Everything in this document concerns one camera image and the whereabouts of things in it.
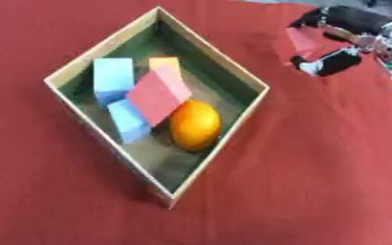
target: pink cube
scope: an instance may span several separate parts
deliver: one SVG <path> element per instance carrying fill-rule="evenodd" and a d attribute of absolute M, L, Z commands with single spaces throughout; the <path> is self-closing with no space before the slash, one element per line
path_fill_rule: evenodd
<path fill-rule="evenodd" d="M 190 96 L 183 79 L 168 66 L 150 70 L 127 94 L 150 126 L 163 121 Z"/>
<path fill-rule="evenodd" d="M 284 65 L 291 65 L 290 57 L 303 56 L 309 58 L 318 47 L 316 31 L 302 27 L 282 30 L 273 42 L 276 53 Z"/>

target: red cube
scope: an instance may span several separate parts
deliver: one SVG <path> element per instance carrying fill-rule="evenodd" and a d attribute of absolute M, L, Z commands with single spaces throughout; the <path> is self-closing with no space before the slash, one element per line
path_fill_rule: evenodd
<path fill-rule="evenodd" d="M 190 96 L 191 92 L 183 79 L 168 66 L 150 70 L 127 94 L 129 101 L 150 126 L 156 126 L 166 119 Z"/>

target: red object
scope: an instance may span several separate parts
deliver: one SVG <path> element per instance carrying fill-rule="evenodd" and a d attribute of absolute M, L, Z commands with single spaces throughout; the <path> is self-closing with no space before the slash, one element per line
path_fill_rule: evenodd
<path fill-rule="evenodd" d="M 166 119 L 190 96 L 190 90 L 181 76 L 169 66 L 150 70 L 126 94 L 150 126 L 156 126 Z"/>
<path fill-rule="evenodd" d="M 317 34 L 318 30 L 310 27 L 286 28 L 281 30 L 272 44 L 280 61 L 291 65 L 291 56 L 309 58 L 319 48 Z"/>
<path fill-rule="evenodd" d="M 272 87 L 173 211 L 41 82 L 157 5 Z M 369 56 L 330 78 L 281 65 L 272 41 L 309 8 L 0 1 L 0 245 L 392 244 L 392 82 Z"/>

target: foam block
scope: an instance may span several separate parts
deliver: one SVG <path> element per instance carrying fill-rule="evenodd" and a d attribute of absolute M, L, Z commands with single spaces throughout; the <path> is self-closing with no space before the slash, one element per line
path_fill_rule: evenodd
<path fill-rule="evenodd" d="M 129 145 L 150 133 L 150 126 L 129 100 L 108 104 L 111 118 L 124 144 Z"/>
<path fill-rule="evenodd" d="M 191 92 L 182 78 L 168 66 L 150 70 L 127 94 L 150 126 L 163 121 L 190 96 Z"/>
<path fill-rule="evenodd" d="M 150 69 L 155 69 L 164 65 L 169 66 L 178 76 L 181 76 L 180 62 L 177 57 L 150 57 L 148 59 L 148 66 Z"/>
<path fill-rule="evenodd" d="M 96 58 L 94 61 L 94 93 L 98 105 L 122 100 L 135 86 L 131 58 Z"/>

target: box floor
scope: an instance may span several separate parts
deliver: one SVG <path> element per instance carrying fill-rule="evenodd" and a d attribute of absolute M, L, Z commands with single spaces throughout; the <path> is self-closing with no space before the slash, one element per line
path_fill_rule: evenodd
<path fill-rule="evenodd" d="M 146 48 L 147 52 L 140 56 L 135 65 L 136 80 L 146 73 L 150 57 L 170 56 L 171 52 L 170 47 L 166 48 L 160 39 L 152 40 Z M 244 104 L 240 104 L 221 88 L 203 83 L 202 79 L 207 78 L 199 78 L 183 67 L 182 75 L 192 92 L 191 99 L 205 101 L 218 111 L 222 120 L 222 131 L 225 131 L 246 108 Z M 120 136 L 108 111 L 101 110 L 97 106 L 93 91 L 87 90 L 81 96 L 84 98 L 80 97 L 79 100 L 76 100 L 77 107 L 112 139 L 120 143 Z M 153 128 L 149 136 L 131 145 L 123 145 L 122 148 L 170 191 L 174 191 L 209 152 L 209 149 L 199 153 L 190 153 L 179 149 L 170 140 L 167 121 Z"/>

